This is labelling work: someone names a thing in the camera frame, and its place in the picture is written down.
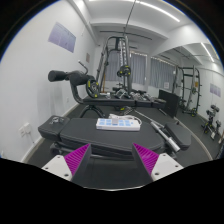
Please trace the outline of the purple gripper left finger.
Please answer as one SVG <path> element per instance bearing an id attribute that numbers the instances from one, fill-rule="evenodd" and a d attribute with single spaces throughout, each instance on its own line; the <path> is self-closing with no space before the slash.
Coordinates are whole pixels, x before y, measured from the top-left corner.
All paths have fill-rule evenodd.
<path id="1" fill-rule="evenodd" d="M 66 156 L 56 155 L 42 169 L 72 181 L 74 178 L 80 178 L 84 175 L 91 153 L 91 145 L 86 144 Z"/>

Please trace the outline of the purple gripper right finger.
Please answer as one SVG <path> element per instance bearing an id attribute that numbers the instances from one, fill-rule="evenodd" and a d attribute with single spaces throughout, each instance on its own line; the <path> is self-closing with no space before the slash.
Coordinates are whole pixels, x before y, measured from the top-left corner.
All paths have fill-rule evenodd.
<path id="1" fill-rule="evenodd" d="M 183 169 L 183 166 L 167 153 L 157 154 L 136 143 L 132 144 L 132 155 L 138 167 L 146 171 L 153 181 Z"/>

